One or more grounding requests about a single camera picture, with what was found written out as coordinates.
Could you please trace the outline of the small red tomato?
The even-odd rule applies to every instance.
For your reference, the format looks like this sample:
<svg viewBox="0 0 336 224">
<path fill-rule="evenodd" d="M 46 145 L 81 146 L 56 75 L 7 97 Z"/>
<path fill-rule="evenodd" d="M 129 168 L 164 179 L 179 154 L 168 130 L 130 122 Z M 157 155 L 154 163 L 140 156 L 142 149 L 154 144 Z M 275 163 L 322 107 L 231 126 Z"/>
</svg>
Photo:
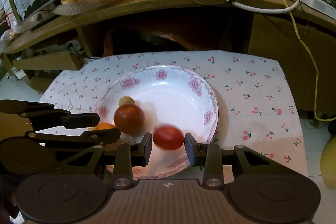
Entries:
<svg viewBox="0 0 336 224">
<path fill-rule="evenodd" d="M 155 129 L 153 141 L 161 149 L 176 150 L 182 147 L 184 135 L 174 126 L 162 125 Z"/>
</svg>

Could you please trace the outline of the wooden tv cabinet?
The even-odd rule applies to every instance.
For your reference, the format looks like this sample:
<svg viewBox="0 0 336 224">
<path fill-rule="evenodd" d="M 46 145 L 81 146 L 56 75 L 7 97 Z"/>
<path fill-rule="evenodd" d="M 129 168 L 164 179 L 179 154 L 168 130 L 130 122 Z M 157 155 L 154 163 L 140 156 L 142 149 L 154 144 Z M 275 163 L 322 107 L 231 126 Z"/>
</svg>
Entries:
<svg viewBox="0 0 336 224">
<path fill-rule="evenodd" d="M 88 57 L 155 51 L 223 50 L 277 60 L 297 106 L 335 112 L 335 20 L 305 5 L 263 15 L 220 0 L 122 0 L 60 16 L 17 36 L 10 59 L 78 38 Z"/>
</svg>

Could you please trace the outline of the yellow trash bin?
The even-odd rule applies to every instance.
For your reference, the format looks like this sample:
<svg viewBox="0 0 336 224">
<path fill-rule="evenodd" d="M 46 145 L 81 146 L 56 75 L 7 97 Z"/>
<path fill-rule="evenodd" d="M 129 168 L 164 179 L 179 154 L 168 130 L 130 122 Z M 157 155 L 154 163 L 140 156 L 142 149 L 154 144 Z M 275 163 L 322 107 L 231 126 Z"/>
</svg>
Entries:
<svg viewBox="0 0 336 224">
<path fill-rule="evenodd" d="M 324 184 L 336 190 L 336 138 L 333 136 L 325 145 L 320 158 L 320 170 Z"/>
</svg>

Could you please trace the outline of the dark red tomato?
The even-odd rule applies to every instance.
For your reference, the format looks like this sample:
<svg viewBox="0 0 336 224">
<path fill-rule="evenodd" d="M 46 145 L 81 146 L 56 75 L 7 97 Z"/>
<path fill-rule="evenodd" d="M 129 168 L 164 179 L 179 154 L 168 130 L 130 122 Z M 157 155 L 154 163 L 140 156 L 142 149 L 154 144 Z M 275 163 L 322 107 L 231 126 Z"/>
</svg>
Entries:
<svg viewBox="0 0 336 224">
<path fill-rule="evenodd" d="M 114 114 L 115 126 L 126 135 L 139 135 L 145 122 L 143 110 L 131 104 L 120 106 Z"/>
</svg>

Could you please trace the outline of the small green kiwi fruit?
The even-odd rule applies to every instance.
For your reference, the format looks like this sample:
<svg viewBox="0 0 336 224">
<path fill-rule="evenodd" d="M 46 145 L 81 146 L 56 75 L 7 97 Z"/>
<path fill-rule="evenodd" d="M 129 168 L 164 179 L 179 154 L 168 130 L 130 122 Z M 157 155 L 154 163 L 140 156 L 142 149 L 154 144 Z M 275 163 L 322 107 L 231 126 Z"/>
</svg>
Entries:
<svg viewBox="0 0 336 224">
<path fill-rule="evenodd" d="M 135 100 L 130 96 L 123 96 L 120 98 L 118 106 L 121 107 L 123 105 L 135 105 Z"/>
</svg>

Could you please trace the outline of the white floral plate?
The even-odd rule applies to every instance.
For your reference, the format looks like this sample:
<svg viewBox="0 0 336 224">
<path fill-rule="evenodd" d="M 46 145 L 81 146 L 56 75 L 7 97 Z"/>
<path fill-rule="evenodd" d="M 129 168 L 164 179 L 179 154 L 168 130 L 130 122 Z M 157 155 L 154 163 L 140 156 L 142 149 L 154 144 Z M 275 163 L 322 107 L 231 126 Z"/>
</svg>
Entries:
<svg viewBox="0 0 336 224">
<path fill-rule="evenodd" d="M 144 133 L 161 125 L 175 126 L 191 133 L 199 143 L 210 143 L 216 133 L 219 106 L 209 83 L 195 71 L 176 65 L 137 69 L 117 79 L 98 97 L 93 108 L 101 122 L 113 123 L 120 99 L 129 96 L 145 114 L 142 131 L 136 136 L 122 133 L 110 145 L 138 143 Z"/>
</svg>

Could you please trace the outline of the small orange mandarin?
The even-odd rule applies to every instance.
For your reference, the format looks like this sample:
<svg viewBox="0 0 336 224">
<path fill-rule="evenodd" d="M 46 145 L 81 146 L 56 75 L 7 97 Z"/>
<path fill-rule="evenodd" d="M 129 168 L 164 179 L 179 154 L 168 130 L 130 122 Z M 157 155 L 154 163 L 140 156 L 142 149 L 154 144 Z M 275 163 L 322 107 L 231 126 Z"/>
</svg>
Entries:
<svg viewBox="0 0 336 224">
<path fill-rule="evenodd" d="M 111 123 L 105 123 L 105 122 L 102 122 L 102 123 L 99 123 L 95 128 L 94 130 L 98 131 L 98 130 L 109 130 L 109 129 L 113 129 L 113 128 L 116 128 L 115 125 L 111 124 Z"/>
</svg>

